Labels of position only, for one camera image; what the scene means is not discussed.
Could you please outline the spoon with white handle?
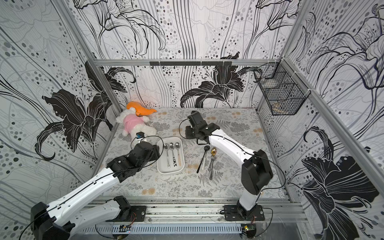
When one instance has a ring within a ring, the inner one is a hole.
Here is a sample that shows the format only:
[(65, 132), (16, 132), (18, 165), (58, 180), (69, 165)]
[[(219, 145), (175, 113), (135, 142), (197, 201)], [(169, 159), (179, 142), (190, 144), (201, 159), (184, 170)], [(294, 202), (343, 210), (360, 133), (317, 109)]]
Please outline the spoon with white handle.
[(168, 166), (168, 169), (170, 169), (171, 163), (170, 163), (170, 158), (169, 158), (169, 145), (168, 144), (164, 144), (164, 150), (166, 151), (167, 166)]

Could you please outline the spoon with beige handle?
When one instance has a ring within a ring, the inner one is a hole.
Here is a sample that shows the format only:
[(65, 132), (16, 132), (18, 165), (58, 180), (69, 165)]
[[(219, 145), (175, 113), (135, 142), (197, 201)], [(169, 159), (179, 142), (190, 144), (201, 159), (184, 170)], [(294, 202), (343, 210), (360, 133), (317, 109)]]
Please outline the spoon with beige handle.
[(179, 142), (177, 142), (177, 143), (175, 143), (175, 147), (176, 147), (176, 150), (178, 153), (178, 163), (179, 163), (179, 166), (181, 167), (182, 166), (181, 156), (180, 156), (181, 144)]

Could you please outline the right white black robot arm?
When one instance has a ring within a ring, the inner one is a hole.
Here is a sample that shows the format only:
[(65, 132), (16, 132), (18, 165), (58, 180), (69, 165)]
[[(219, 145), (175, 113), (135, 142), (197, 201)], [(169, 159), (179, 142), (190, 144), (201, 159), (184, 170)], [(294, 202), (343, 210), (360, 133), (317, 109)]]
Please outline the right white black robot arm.
[(267, 154), (262, 150), (254, 151), (241, 145), (218, 125), (208, 124), (198, 111), (191, 111), (188, 120), (190, 125), (186, 127), (185, 132), (187, 139), (195, 139), (199, 145), (205, 142), (218, 148), (240, 166), (244, 191), (238, 208), (243, 211), (252, 210), (259, 194), (274, 176)]

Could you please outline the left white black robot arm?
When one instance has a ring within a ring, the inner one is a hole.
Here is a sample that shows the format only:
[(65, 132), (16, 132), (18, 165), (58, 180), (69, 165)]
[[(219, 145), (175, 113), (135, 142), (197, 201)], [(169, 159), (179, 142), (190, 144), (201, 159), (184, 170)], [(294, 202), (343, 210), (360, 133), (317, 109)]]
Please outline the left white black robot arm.
[(68, 240), (78, 232), (101, 222), (138, 221), (139, 215), (123, 196), (86, 209), (85, 206), (110, 188), (155, 163), (163, 153), (157, 144), (140, 142), (127, 154), (110, 161), (93, 178), (49, 204), (31, 208), (31, 230), (36, 240)]

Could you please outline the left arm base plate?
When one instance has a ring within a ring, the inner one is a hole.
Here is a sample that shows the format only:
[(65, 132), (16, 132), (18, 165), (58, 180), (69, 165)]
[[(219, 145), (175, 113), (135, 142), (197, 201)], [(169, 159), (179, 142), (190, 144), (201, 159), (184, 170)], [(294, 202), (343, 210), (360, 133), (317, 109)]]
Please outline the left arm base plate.
[(146, 206), (131, 206), (123, 208), (113, 222), (143, 222), (145, 220)]

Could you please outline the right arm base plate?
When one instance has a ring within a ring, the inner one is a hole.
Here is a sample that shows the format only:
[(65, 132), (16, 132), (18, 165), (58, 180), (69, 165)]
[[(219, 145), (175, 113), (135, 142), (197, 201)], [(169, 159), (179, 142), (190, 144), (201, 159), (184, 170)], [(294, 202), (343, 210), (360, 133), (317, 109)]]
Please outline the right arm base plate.
[(220, 214), (224, 215), (228, 222), (236, 221), (254, 221), (261, 222), (265, 220), (264, 210), (262, 206), (255, 205), (251, 210), (247, 211), (240, 205), (224, 205)]

